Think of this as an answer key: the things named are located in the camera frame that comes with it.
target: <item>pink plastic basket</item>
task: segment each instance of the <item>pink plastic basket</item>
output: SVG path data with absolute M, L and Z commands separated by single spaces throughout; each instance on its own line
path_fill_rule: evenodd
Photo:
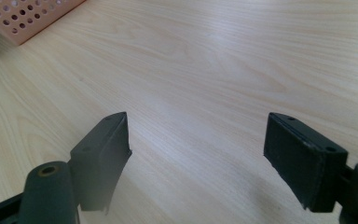
M 0 0 L 0 33 L 24 43 L 85 0 Z

